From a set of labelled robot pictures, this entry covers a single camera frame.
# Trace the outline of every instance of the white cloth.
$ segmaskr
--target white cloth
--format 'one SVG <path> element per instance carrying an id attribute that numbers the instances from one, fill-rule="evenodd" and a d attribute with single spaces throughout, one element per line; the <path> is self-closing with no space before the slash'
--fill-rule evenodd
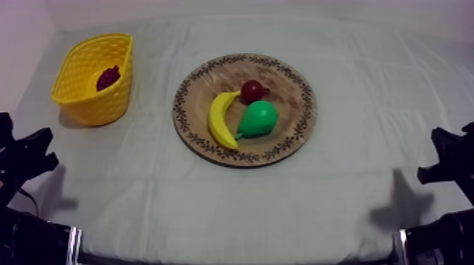
<path id="1" fill-rule="evenodd" d="M 50 99 L 66 52 L 105 32 L 135 40 L 129 110 L 100 128 Z M 474 120 L 467 45 L 391 28 L 267 16 L 163 18 L 63 33 L 15 113 L 15 135 L 50 127 L 63 164 L 26 185 L 42 215 L 83 228 L 85 250 L 128 260 L 333 262 L 391 251 L 391 232 L 470 208 L 454 183 L 421 185 L 437 163 L 430 131 Z M 178 138 L 180 82 L 224 54 L 267 54 L 303 74 L 315 130 L 290 158 L 259 169 L 211 164 Z"/>

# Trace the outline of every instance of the yellow basket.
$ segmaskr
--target yellow basket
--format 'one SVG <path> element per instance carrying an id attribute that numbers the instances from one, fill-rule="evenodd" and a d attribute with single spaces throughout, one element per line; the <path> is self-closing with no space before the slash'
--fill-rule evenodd
<path id="1" fill-rule="evenodd" d="M 97 91 L 100 75 L 118 66 L 120 78 Z M 63 63 L 52 99 L 84 125 L 111 123 L 126 112 L 133 79 L 133 39 L 123 33 L 87 39 L 73 47 Z"/>

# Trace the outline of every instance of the toy banana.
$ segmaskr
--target toy banana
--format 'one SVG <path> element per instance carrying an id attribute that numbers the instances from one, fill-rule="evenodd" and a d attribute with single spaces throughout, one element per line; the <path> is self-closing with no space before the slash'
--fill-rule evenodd
<path id="1" fill-rule="evenodd" d="M 227 128 L 225 121 L 226 111 L 233 100 L 240 94 L 240 91 L 219 94 L 212 102 L 211 111 L 209 112 L 209 128 L 211 133 L 220 144 L 229 149 L 237 149 L 238 144 L 231 131 Z"/>

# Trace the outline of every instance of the round plate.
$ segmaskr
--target round plate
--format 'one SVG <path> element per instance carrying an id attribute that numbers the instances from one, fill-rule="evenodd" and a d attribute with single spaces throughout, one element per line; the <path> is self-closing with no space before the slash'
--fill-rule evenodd
<path id="1" fill-rule="evenodd" d="M 218 94 L 240 90 L 252 79 L 271 90 L 264 100 L 275 105 L 278 122 L 270 134 L 240 139 L 238 149 L 227 149 L 209 131 L 211 103 Z M 204 63 L 181 83 L 173 120 L 180 138 L 200 156 L 225 166 L 258 167 L 285 159 L 305 143 L 316 121 L 315 106 L 308 82 L 292 67 L 265 55 L 231 54 Z M 226 112 L 234 135 L 245 108 L 236 99 Z"/>

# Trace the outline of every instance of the toy fruit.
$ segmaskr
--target toy fruit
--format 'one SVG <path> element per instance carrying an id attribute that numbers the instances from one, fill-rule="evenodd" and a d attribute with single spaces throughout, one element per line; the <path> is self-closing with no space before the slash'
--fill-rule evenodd
<path id="1" fill-rule="evenodd" d="M 120 78 L 119 67 L 106 69 L 97 81 L 97 91 L 106 89 L 114 84 Z"/>
<path id="2" fill-rule="evenodd" d="M 262 84 L 256 80 L 247 81 L 243 84 L 241 89 L 241 98 L 246 104 L 251 104 L 254 101 L 261 100 L 266 94 L 270 94 L 270 90 L 264 88 Z"/>
<path id="3" fill-rule="evenodd" d="M 238 125 L 236 139 L 270 133 L 277 124 L 277 120 L 277 109 L 270 102 L 265 100 L 255 101 L 243 114 Z"/>
<path id="4" fill-rule="evenodd" d="M 227 128 L 225 121 L 226 111 L 233 100 L 240 94 L 240 91 L 219 94 L 214 101 L 212 101 L 211 110 L 209 112 L 209 128 L 212 135 L 220 144 L 230 149 L 237 149 L 238 144 Z"/>

